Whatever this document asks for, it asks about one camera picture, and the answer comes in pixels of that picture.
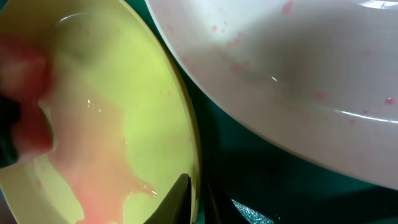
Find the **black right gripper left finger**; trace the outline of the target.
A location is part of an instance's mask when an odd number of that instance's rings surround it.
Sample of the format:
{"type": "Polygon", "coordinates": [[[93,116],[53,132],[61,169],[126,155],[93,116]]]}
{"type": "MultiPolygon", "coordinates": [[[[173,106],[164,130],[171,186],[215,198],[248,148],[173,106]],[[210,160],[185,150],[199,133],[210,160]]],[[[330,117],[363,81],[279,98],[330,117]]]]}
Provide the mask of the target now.
{"type": "Polygon", "coordinates": [[[181,174],[144,224],[190,224],[191,206],[191,178],[188,174],[181,174]]]}

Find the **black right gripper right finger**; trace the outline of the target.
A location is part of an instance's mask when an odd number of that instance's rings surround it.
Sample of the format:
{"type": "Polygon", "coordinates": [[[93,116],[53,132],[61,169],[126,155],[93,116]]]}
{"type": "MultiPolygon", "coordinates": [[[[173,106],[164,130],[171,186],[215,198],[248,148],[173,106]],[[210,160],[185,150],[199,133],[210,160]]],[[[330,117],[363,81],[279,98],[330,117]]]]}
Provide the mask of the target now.
{"type": "Polygon", "coordinates": [[[206,224],[249,224],[214,179],[206,179],[204,195],[206,224]]]}

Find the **white plate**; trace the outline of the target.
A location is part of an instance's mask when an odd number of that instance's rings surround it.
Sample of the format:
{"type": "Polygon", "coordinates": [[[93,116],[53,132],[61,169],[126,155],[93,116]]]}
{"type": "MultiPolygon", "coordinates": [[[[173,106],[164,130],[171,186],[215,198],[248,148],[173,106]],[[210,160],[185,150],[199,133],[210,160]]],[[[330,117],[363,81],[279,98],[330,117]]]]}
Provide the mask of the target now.
{"type": "Polygon", "coordinates": [[[397,2],[147,0],[164,42],[236,121],[296,156],[397,188],[397,2]]]}

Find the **yellow-green plate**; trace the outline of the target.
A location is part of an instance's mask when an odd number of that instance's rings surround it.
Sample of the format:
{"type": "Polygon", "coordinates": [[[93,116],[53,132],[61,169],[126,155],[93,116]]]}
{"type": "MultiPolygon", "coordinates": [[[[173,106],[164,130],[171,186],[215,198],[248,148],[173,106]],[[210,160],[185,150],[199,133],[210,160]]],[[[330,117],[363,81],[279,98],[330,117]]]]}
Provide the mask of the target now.
{"type": "Polygon", "coordinates": [[[8,1],[1,31],[47,56],[40,102],[53,149],[1,171],[18,223],[144,223],[190,176],[197,220],[200,163],[183,80],[124,1],[8,1]]]}

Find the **dark green sponge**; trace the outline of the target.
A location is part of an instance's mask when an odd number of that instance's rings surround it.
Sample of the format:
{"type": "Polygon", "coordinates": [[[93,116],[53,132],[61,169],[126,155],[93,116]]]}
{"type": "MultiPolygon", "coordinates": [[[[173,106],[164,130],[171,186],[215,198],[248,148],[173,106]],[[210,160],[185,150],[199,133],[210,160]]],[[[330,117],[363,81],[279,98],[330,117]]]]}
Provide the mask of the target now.
{"type": "Polygon", "coordinates": [[[52,149],[52,131],[39,106],[50,84],[45,56],[20,39],[2,33],[2,169],[52,149]]]}

